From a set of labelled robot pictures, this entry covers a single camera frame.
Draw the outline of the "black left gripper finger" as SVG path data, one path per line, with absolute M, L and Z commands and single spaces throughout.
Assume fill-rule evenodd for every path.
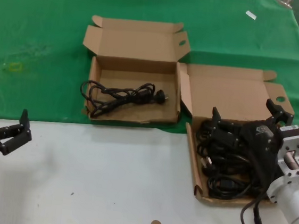
M 8 155 L 32 140 L 28 110 L 24 109 L 19 123 L 0 128 L 0 152 Z

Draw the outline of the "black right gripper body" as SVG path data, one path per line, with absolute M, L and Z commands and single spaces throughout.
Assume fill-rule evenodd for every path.
M 275 131 L 265 121 L 250 121 L 242 124 L 239 136 L 262 187 L 268 189 L 278 170 L 278 139 Z

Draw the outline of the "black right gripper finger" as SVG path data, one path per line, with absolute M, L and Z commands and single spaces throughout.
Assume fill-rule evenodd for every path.
M 294 116 L 283 109 L 282 106 L 275 104 L 271 99 L 267 99 L 266 107 L 271 113 L 271 116 L 266 119 L 271 124 L 278 124 L 283 122 L 286 126 L 290 126 L 293 122 Z
M 211 139 L 220 143 L 239 144 L 242 124 L 222 120 L 216 107 L 212 108 Z

